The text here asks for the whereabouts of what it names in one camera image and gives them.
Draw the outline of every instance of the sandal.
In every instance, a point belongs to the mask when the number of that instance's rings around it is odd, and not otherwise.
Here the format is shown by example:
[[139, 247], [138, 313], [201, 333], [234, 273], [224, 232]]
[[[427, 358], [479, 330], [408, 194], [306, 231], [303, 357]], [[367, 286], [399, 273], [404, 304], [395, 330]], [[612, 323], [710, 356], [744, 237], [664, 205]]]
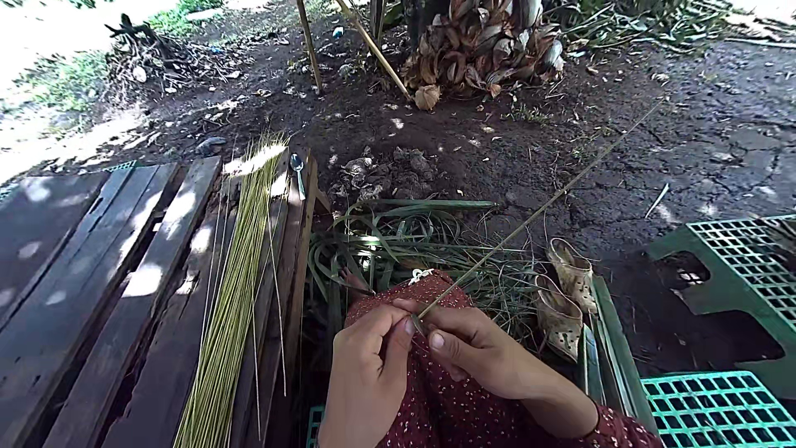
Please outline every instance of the sandal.
[[553, 238], [547, 248], [547, 256], [556, 268], [561, 288], [577, 303], [583, 312], [597, 313], [591, 279], [594, 271], [591, 262], [580, 254], [571, 244], [561, 238]]
[[537, 275], [533, 284], [538, 288], [537, 310], [539, 325], [544, 331], [544, 342], [566, 360], [577, 362], [583, 313], [550, 277]]

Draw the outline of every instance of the finger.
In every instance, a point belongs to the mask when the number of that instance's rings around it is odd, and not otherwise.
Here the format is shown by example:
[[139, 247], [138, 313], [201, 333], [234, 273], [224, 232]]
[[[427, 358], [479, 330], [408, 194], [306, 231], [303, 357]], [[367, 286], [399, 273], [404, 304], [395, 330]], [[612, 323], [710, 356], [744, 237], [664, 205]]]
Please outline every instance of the finger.
[[412, 349], [412, 336], [415, 325], [408, 316], [392, 328], [387, 338], [387, 351], [384, 354], [384, 368], [380, 379], [386, 384], [403, 382], [406, 384], [406, 359]]
[[478, 308], [445, 308], [438, 305], [428, 310], [423, 322], [454, 333], [476, 347], [481, 347], [481, 342], [488, 340], [488, 337], [479, 338], [479, 334], [487, 336], [492, 324], [492, 320]]
[[384, 335], [407, 315], [408, 313], [403, 309], [390, 305], [381, 305], [361, 317], [354, 324], [357, 326], [355, 331], [363, 334], [362, 342], [368, 352], [378, 354], [381, 351], [381, 342]]
[[392, 305], [397, 308], [405, 309], [411, 314], [420, 314], [427, 306], [423, 302], [412, 299], [395, 299], [392, 301]]
[[485, 367], [483, 350], [459, 339], [456, 335], [442, 330], [435, 330], [428, 337], [431, 354], [438, 360], [448, 362], [473, 376]]
[[[435, 327], [433, 324], [428, 325], [429, 334], [433, 333], [436, 329], [437, 327]], [[437, 362], [437, 364], [441, 365], [443, 367], [443, 370], [448, 372], [448, 375], [450, 375], [451, 379], [453, 379], [454, 381], [458, 382], [467, 378], [467, 372], [462, 370], [460, 367], [452, 364], [448, 358], [441, 357], [437, 354], [437, 352], [434, 351], [431, 351], [431, 358], [433, 358], [434, 361]]]

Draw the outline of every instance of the dark wood board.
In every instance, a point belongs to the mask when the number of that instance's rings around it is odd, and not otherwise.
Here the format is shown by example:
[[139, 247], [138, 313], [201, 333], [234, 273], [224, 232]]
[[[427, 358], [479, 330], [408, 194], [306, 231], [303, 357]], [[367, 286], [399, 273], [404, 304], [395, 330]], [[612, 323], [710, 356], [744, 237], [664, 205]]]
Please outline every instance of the dark wood board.
[[[302, 174], [304, 185], [307, 185], [307, 171], [303, 171]], [[271, 299], [271, 310], [267, 315], [268, 321], [264, 331], [266, 339], [259, 346], [262, 353], [257, 372], [259, 375], [259, 399], [253, 403], [255, 410], [251, 413], [252, 422], [249, 423], [248, 439], [245, 446], [263, 446], [268, 428], [271, 398], [274, 394], [284, 395], [285, 393], [284, 383], [276, 384], [276, 377], [279, 376], [282, 366], [279, 360], [282, 356], [283, 327], [287, 321], [288, 303], [293, 286], [293, 274], [296, 267], [296, 255], [299, 251], [299, 237], [305, 205], [304, 201], [299, 199], [298, 183], [295, 182], [293, 174], [290, 189], [287, 192], [287, 203], [287, 220], [284, 226], [282, 251], [276, 270], [276, 292], [278, 294]]]
[[191, 166], [94, 343], [45, 448], [96, 445], [124, 374], [150, 328], [159, 299], [204, 211], [219, 166], [219, 157], [200, 159]]
[[103, 201], [85, 215], [40, 284], [0, 331], [0, 446], [21, 446], [36, 425], [121, 280], [175, 168], [111, 174], [100, 192]]
[[284, 363], [287, 379], [287, 395], [279, 393], [279, 382], [281, 375], [276, 377], [275, 393], [271, 400], [270, 418], [268, 419], [268, 430], [266, 442], [272, 448], [293, 446], [291, 435], [293, 434], [294, 424], [297, 419], [304, 419], [305, 415], [296, 415], [294, 406], [293, 382], [295, 377], [295, 365], [298, 359], [299, 339], [301, 338], [301, 325], [304, 313], [304, 283], [306, 280], [306, 258], [310, 252], [310, 235], [312, 234], [312, 223], [315, 209], [315, 201], [318, 196], [318, 164], [309, 155], [307, 156], [306, 170], [306, 203], [304, 205], [304, 216], [302, 218], [301, 233], [298, 236], [298, 254], [296, 255], [295, 274], [293, 276], [293, 287], [288, 300], [287, 318], [284, 332]]
[[107, 177], [29, 177], [0, 205], [0, 328], [63, 249]]
[[[227, 214], [227, 207], [220, 212]], [[194, 234], [188, 258], [175, 274], [183, 278], [181, 286], [166, 302], [130, 402], [111, 424], [103, 448], [173, 445], [196, 374], [207, 300], [218, 290], [236, 212], [224, 220], [218, 212], [207, 215]]]

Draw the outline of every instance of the dirt ground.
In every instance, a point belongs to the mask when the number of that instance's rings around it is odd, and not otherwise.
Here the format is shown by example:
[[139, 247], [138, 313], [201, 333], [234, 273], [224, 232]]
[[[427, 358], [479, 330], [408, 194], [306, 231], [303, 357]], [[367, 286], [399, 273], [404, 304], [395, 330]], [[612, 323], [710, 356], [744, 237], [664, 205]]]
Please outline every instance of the dirt ground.
[[[249, 20], [267, 20], [293, 3], [282, 0], [275, 8]], [[335, 26], [345, 27], [340, 39], [332, 38]], [[433, 179], [414, 190], [406, 183], [423, 183], [418, 176], [391, 179], [382, 197], [398, 188], [406, 197], [436, 193], [499, 202], [488, 230], [508, 233], [659, 104], [547, 209], [529, 230], [533, 242], [542, 247], [547, 238], [563, 236], [597, 260], [642, 376], [728, 369], [736, 361], [776, 356], [778, 348], [748, 316], [691, 315], [643, 250], [683, 222], [794, 213], [793, 51], [720, 42], [687, 56], [653, 47], [587, 54], [568, 58], [560, 83], [520, 87], [485, 102], [443, 94], [436, 110], [426, 113], [401, 97], [372, 58], [365, 61], [364, 44], [341, 17], [315, 22], [313, 35], [324, 96], [313, 93], [300, 27], [291, 26], [279, 33], [289, 45], [275, 37], [259, 41], [254, 61], [237, 80], [215, 84], [212, 92], [203, 86], [164, 98], [153, 93], [146, 123], [135, 129], [145, 138], [127, 150], [131, 139], [105, 144], [97, 155], [103, 162], [92, 169], [131, 159], [152, 164], [214, 153], [228, 159], [270, 128], [285, 131], [291, 146], [311, 149], [321, 187], [330, 189], [365, 147], [379, 163], [391, 163], [397, 147], [417, 148], [436, 169]], [[386, 53], [395, 65], [405, 57], [406, 40], [399, 29], [388, 34]], [[347, 77], [338, 73], [344, 64], [353, 67]], [[515, 111], [522, 104], [538, 108], [535, 120], [509, 116], [513, 95]], [[216, 118], [218, 112], [224, 114]], [[227, 143], [197, 150], [208, 137]], [[62, 162], [23, 175], [86, 169], [85, 161]], [[666, 184], [669, 193], [645, 218]], [[340, 209], [357, 199], [330, 197]]]

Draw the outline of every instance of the bare foot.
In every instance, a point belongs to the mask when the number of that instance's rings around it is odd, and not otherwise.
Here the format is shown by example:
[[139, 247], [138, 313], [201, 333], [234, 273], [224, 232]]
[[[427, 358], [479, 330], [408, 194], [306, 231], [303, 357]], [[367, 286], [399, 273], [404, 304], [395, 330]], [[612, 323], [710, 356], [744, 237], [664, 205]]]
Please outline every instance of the bare foot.
[[[343, 280], [345, 280], [345, 282], [348, 283], [349, 285], [354, 285], [357, 288], [361, 289], [362, 291], [368, 291], [370, 289], [362, 280], [360, 280], [359, 277], [351, 273], [351, 270], [348, 269], [347, 267], [343, 268], [340, 271], [340, 277], [343, 277]], [[347, 289], [349, 297], [351, 297], [352, 303], [360, 299], [364, 299], [366, 297], [364, 293], [357, 291], [356, 289], [353, 288], [347, 288]]]

